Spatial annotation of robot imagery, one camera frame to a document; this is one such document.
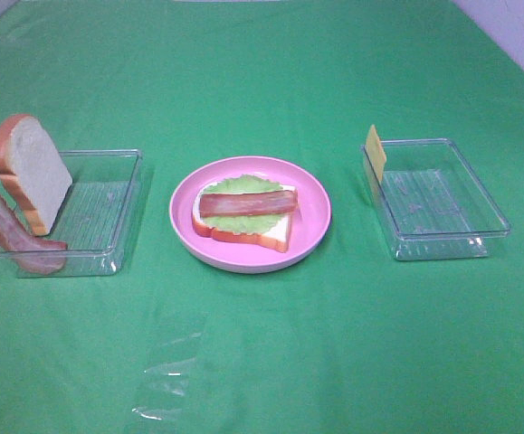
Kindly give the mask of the green lettuce leaf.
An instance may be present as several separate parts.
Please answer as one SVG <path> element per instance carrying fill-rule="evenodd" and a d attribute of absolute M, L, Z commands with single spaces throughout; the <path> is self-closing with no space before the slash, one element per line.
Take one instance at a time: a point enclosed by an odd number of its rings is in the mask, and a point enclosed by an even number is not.
<path fill-rule="evenodd" d="M 249 174 L 228 177 L 221 181 L 210 183 L 195 198 L 193 209 L 195 223 L 208 229 L 229 231 L 234 234 L 272 234 L 284 240 L 287 232 L 286 226 L 290 222 L 290 216 L 287 213 L 202 218 L 197 209 L 197 201 L 203 193 L 263 193 L 277 190 L 296 190 L 296 188 L 292 185 L 279 184 Z"/>

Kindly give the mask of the bread slice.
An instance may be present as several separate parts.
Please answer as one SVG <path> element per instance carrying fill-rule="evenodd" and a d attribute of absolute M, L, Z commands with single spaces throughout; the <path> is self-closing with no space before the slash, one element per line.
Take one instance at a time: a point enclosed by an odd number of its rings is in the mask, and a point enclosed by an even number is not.
<path fill-rule="evenodd" d="M 199 236 L 285 252 L 298 209 L 294 186 L 249 175 L 213 182 L 196 196 L 192 225 Z"/>
<path fill-rule="evenodd" d="M 0 124 L 0 182 L 32 233 L 49 234 L 72 177 L 38 118 L 15 114 Z"/>

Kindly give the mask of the bacon strip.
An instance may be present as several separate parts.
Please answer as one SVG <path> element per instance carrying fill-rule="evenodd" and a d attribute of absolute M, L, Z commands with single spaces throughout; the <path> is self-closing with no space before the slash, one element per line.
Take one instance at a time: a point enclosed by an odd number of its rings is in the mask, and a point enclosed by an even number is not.
<path fill-rule="evenodd" d="M 298 207 L 296 190 L 263 193 L 203 193 L 197 201 L 202 218 L 236 217 L 293 212 Z"/>
<path fill-rule="evenodd" d="M 20 269 L 39 274 L 50 275 L 64 268 L 63 256 L 45 257 L 43 251 L 65 251 L 68 244 L 64 241 L 52 241 L 36 237 L 29 233 L 0 195 L 0 247 L 12 252 L 36 252 L 27 257 L 15 257 Z"/>

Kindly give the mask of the pink round plate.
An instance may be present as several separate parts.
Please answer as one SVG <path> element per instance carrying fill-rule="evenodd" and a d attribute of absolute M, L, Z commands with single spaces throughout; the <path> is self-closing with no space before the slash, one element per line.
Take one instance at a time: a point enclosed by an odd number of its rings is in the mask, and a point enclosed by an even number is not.
<path fill-rule="evenodd" d="M 198 192 L 210 183 L 242 174 L 257 175 L 298 190 L 299 210 L 293 216 L 286 252 L 214 241 L 194 231 L 191 211 Z M 188 175 L 171 196 L 169 217 L 178 238 L 201 261 L 227 271 L 255 274 L 287 268 L 311 254 L 329 228 L 331 204 L 319 180 L 303 168 L 274 157 L 235 156 L 204 165 Z"/>

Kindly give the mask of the yellow cheese slice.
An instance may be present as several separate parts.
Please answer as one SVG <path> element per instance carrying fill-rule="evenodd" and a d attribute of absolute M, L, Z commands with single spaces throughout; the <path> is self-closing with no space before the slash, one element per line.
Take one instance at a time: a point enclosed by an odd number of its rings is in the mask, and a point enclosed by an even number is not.
<path fill-rule="evenodd" d="M 386 153 L 375 125 L 371 125 L 368 130 L 365 149 L 376 179 L 379 184 L 382 184 L 386 165 Z"/>

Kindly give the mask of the green tablecloth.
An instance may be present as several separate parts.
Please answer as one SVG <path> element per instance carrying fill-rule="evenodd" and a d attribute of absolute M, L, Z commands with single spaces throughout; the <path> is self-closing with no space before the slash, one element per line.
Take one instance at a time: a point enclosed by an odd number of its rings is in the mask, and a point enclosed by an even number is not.
<path fill-rule="evenodd" d="M 26 1 L 0 18 L 0 122 L 61 149 L 138 148 L 148 197 L 110 277 L 0 260 L 0 433 L 149 430 L 152 363 L 190 362 L 178 433 L 524 433 L 524 73 L 448 1 Z M 391 258 L 359 146 L 448 137 L 507 216 L 484 259 Z M 332 203 L 324 241 L 261 276 L 214 269 L 177 184 L 277 156 Z"/>

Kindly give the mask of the right clear plastic tray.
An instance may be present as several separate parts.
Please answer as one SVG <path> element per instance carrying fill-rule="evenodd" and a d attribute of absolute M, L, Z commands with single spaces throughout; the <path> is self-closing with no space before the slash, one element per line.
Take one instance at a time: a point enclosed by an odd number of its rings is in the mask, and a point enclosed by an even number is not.
<path fill-rule="evenodd" d="M 500 249 L 510 222 L 448 138 L 385 140 L 386 164 L 364 177 L 396 260 L 482 258 Z"/>

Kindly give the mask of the clear plastic tray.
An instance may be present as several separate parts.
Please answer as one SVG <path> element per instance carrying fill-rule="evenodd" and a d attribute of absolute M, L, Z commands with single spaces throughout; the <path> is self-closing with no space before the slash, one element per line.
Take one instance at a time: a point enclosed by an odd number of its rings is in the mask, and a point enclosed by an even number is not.
<path fill-rule="evenodd" d="M 118 272 L 136 243 L 149 181 L 138 149 L 61 151 L 72 176 L 48 238 L 61 251 L 7 251 L 0 262 L 18 278 L 42 278 L 20 264 L 46 265 L 50 277 L 104 276 Z"/>
<path fill-rule="evenodd" d="M 510 222 L 448 138 L 385 140 L 386 164 L 364 177 L 396 260 L 482 258 L 500 249 Z"/>

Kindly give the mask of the left clear plastic tray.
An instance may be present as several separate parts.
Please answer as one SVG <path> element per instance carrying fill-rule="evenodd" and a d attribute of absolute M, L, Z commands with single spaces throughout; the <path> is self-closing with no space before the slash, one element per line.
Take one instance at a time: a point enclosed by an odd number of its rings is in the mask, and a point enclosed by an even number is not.
<path fill-rule="evenodd" d="M 118 272 L 136 243 L 149 181 L 138 149 L 61 151 L 72 176 L 48 238 L 61 251 L 7 251 L 0 262 L 18 278 L 42 278 L 20 264 L 46 265 L 50 277 L 104 276 Z"/>

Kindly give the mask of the clear tape patch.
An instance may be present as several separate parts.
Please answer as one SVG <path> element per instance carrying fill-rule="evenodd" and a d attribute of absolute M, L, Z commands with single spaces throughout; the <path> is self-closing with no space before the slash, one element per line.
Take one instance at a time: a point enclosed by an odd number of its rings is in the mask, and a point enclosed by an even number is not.
<path fill-rule="evenodd" d="M 177 313 L 157 323 L 131 409 L 144 429 L 171 431 L 180 421 L 205 324 L 201 312 Z"/>

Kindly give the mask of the leaning bread slice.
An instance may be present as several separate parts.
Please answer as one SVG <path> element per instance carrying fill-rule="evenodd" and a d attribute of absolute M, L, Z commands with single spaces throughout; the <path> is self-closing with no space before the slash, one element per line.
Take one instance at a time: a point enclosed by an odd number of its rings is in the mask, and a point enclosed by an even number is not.
<path fill-rule="evenodd" d="M 15 114 L 0 124 L 0 182 L 32 233 L 49 234 L 72 177 L 38 118 Z"/>

